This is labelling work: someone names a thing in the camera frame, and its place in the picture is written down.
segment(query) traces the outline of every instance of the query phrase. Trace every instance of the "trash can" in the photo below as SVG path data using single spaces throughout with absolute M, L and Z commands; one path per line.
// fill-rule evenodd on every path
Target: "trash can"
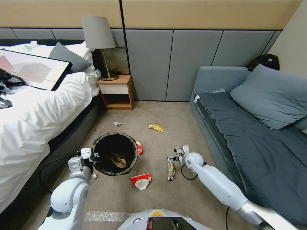
M 109 176 L 128 174 L 138 159 L 135 140 L 124 133 L 108 133 L 94 141 L 99 154 L 95 168 Z

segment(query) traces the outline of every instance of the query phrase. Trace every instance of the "beige carpet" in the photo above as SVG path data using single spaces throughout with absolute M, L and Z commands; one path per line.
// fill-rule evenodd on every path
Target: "beige carpet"
M 115 127 L 113 121 L 123 123 Z M 148 124 L 160 125 L 164 132 L 148 129 Z M 98 117 L 82 147 L 92 147 L 93 141 L 105 133 L 123 132 L 143 146 L 143 155 L 128 175 L 106 176 L 95 172 L 90 196 L 83 212 L 83 229 L 117 229 L 120 222 L 84 221 L 88 211 L 140 212 L 146 209 L 167 209 L 189 216 L 212 229 L 225 229 L 226 207 L 198 180 L 189 181 L 180 173 L 180 163 L 174 181 L 167 180 L 167 157 L 173 149 L 189 145 L 214 165 L 213 159 L 188 103 L 136 102 L 133 111 L 105 111 Z M 152 183 L 143 191 L 131 184 L 131 177 L 152 174 Z M 69 174 L 64 165 L 47 183 L 54 189 Z M 36 191 L 12 217 L 6 229 L 37 229 L 49 209 L 49 194 Z M 254 229 L 234 212 L 228 216 L 229 229 Z

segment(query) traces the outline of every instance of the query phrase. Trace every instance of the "lamp stem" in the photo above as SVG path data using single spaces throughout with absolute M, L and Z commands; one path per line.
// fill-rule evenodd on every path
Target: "lamp stem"
M 111 78 L 110 72 L 109 72 L 109 68 L 108 68 L 108 61 L 106 59 L 106 55 L 105 55 L 105 51 L 104 49 L 102 49 L 102 55 L 103 55 L 103 59 L 105 60 L 105 64 L 106 64 L 106 71 L 108 73 L 108 78 Z

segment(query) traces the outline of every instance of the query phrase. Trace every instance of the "gray wall panel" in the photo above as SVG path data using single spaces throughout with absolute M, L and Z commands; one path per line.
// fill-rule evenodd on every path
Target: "gray wall panel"
M 13 29 L 19 39 L 55 39 L 51 29 Z
M 246 66 L 261 55 L 274 31 L 224 31 L 212 65 Z
M 111 29 L 117 48 L 125 48 L 124 31 L 122 29 Z
M 126 30 L 136 100 L 165 101 L 172 30 Z
M 198 67 L 211 65 L 223 31 L 175 30 L 167 101 L 189 101 Z
M 55 39 L 84 40 L 82 29 L 51 29 Z
M 0 39 L 17 39 L 12 29 L 0 28 Z
M 266 48 L 264 49 L 262 54 L 267 54 L 268 53 L 268 51 L 270 50 L 270 48 L 272 47 L 272 45 L 274 44 L 274 42 L 276 41 L 276 39 L 278 38 L 280 33 L 281 33 L 281 31 L 275 31 L 275 33 L 273 34 L 273 37 L 269 41 L 268 45 L 266 46 Z

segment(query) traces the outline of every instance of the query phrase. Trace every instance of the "brass lamp base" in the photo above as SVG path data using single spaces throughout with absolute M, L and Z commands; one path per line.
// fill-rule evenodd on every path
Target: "brass lamp base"
M 116 80 L 118 78 L 118 75 L 115 73 L 109 73 L 107 76 L 105 77 L 101 77 L 100 79 L 103 81 L 112 81 L 112 80 Z

